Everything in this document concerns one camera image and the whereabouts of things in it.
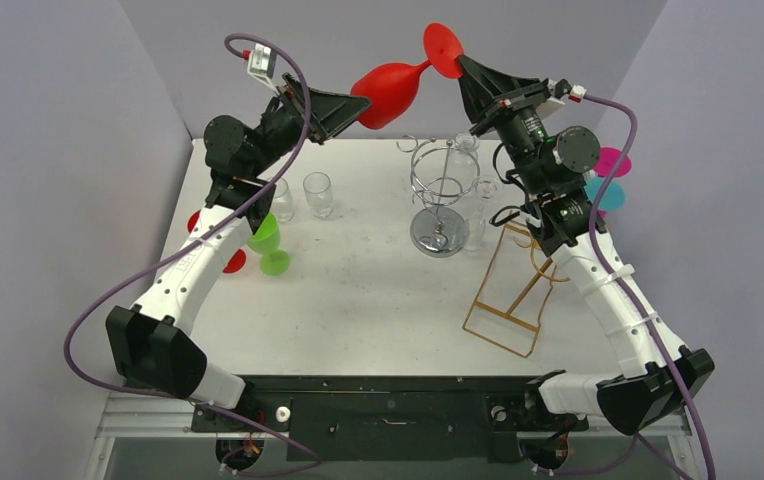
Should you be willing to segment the patterned clear glass goblet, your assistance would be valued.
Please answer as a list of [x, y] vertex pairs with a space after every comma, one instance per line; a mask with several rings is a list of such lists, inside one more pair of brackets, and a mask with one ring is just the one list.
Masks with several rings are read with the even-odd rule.
[[333, 212], [333, 194], [330, 177], [323, 172], [312, 172], [303, 180], [303, 189], [312, 214], [326, 219]]

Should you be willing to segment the green plastic wine glass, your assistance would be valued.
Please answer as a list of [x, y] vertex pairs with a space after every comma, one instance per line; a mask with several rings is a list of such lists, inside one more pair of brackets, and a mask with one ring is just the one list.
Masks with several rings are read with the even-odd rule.
[[259, 268], [265, 275], [282, 275], [290, 266], [290, 256], [280, 248], [280, 242], [278, 220], [269, 213], [247, 241], [247, 246], [260, 255]]

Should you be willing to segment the red plastic wine glass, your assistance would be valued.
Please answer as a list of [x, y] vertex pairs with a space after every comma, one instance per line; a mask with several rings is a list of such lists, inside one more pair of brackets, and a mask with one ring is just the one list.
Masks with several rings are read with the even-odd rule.
[[[200, 211], [195, 211], [187, 221], [187, 231], [192, 233], [199, 227]], [[238, 249], [229, 259], [223, 269], [224, 274], [235, 274], [241, 271], [247, 262], [247, 254], [243, 249]]]

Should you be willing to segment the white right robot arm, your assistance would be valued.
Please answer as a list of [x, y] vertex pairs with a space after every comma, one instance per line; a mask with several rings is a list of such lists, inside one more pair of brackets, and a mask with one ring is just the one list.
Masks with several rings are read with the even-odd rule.
[[577, 287], [618, 361], [616, 375], [560, 372], [539, 381], [521, 402], [524, 418], [546, 427], [561, 414], [600, 416], [634, 435], [687, 406], [714, 370], [711, 356], [669, 329], [617, 253], [598, 200], [585, 190], [600, 158], [595, 134], [572, 126], [551, 135], [538, 112], [552, 99], [581, 100], [582, 90], [506, 74], [463, 54], [455, 62], [471, 133], [496, 132], [511, 160], [504, 179], [524, 195], [516, 216]]

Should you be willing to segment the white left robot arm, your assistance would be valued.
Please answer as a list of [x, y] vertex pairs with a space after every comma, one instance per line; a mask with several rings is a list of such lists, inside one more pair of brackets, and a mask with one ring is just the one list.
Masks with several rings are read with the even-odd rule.
[[257, 126], [230, 115], [206, 126], [211, 186], [179, 258], [132, 306], [115, 307], [106, 319], [119, 374], [178, 399], [217, 405], [218, 418], [233, 430], [253, 423], [257, 405], [243, 394], [244, 380], [210, 362], [191, 339], [197, 314], [232, 257], [261, 229], [273, 199], [262, 175], [303, 144], [303, 123], [321, 144], [372, 104], [365, 96], [316, 89], [305, 95], [297, 79], [283, 78]]

